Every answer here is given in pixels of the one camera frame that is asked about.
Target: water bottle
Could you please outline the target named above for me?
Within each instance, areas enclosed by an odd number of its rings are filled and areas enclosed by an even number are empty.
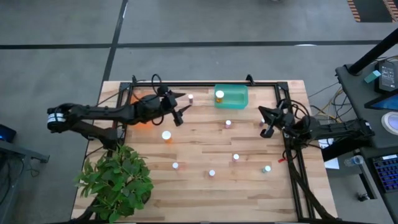
[[[363,162],[364,162],[364,159],[362,156],[353,156],[349,159],[344,160],[344,165],[351,167],[351,166],[360,165]]]

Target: computer monitor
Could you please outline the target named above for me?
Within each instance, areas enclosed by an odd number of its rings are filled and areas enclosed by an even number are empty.
[[[398,111],[398,90],[386,93],[379,98],[367,102],[365,108]]]

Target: desk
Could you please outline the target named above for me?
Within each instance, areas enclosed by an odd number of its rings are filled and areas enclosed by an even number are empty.
[[[373,90],[373,83],[367,84],[363,80],[368,74],[374,71],[374,66],[374,63],[370,64],[361,72],[360,76],[357,77],[350,75],[346,67],[339,67],[336,69],[336,75],[357,117],[367,120],[372,130],[375,132],[375,135],[371,138],[372,147],[361,148],[361,155],[365,158],[366,165],[369,168],[371,176],[376,183],[377,189],[394,223],[398,223],[398,192],[384,193],[383,187],[379,183],[379,178],[371,162],[371,158],[373,157],[398,153],[398,136],[389,133],[381,125],[381,117],[388,111],[366,109],[364,107],[365,103],[381,96],[380,93],[376,93]]]
[[[104,82],[99,100],[115,94],[120,82]],[[297,221],[292,187],[286,162],[278,163],[284,151],[282,134],[275,130],[270,139],[260,137],[258,106],[275,107],[275,90],[249,87],[249,104],[244,110],[214,107],[213,87],[170,87],[175,92],[194,95],[193,106],[184,112],[184,123],[175,127],[171,115],[160,126],[129,126],[126,144],[147,157],[154,189],[143,210],[124,222],[288,222]],[[289,81],[290,96],[309,108],[303,81]],[[135,88],[138,97],[152,94],[150,87]],[[188,96],[177,99],[178,108],[188,105]],[[116,96],[104,106],[115,106]],[[232,126],[224,128],[230,119]],[[110,121],[95,121],[102,128]],[[161,133],[172,133],[172,144],[165,144]],[[100,146],[91,142],[87,153]],[[95,162],[102,152],[90,156]],[[239,161],[232,155],[238,153]],[[329,213],[336,216],[328,177],[319,149],[303,151],[311,190]],[[172,163],[180,164],[179,170]],[[261,172],[270,165],[272,171]],[[216,175],[209,178],[210,169]],[[93,197],[80,198],[77,192],[72,218],[81,215]]]

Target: orange striped marking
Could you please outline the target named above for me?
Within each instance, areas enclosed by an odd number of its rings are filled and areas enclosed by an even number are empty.
[[[390,15],[392,17],[392,22],[397,22],[398,9],[397,9],[397,6],[394,3],[394,1],[393,0],[383,0],[383,2],[386,5],[388,11],[390,12]]]
[[[358,10],[356,10],[355,4],[353,0],[347,0],[348,6],[351,12],[353,13],[354,19],[356,22],[361,22],[361,17],[359,16]]]

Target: black desk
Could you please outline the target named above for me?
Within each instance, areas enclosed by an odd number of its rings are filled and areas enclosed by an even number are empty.
[[[373,83],[366,83],[364,78],[374,70],[374,64],[367,66],[360,76],[350,75],[346,67],[339,67],[336,69],[338,77],[344,92],[353,106],[353,109],[358,118],[365,119],[371,125],[375,135],[371,138],[372,147],[361,148],[361,155],[365,158],[365,162],[373,180],[376,183],[377,189],[386,204],[386,207],[391,215],[394,223],[398,223],[398,192],[385,194],[383,187],[379,182],[376,171],[374,170],[371,158],[386,156],[391,154],[398,154],[398,136],[386,131],[381,125],[381,117],[388,111],[366,109],[364,104],[381,96],[376,93]]]
[[[6,179],[7,172],[9,171],[12,180],[9,191],[6,189],[0,191],[0,197],[5,196],[3,203],[0,204],[0,224],[6,224],[10,223],[11,211],[14,209],[19,189],[19,179],[23,175],[23,172],[28,169],[28,161],[30,159],[37,159],[41,163],[47,163],[50,156],[5,141],[0,141],[0,152],[3,152],[8,157],[6,162],[10,164],[9,167],[5,167],[6,171],[4,171],[4,167],[0,167],[0,181],[3,182]]]

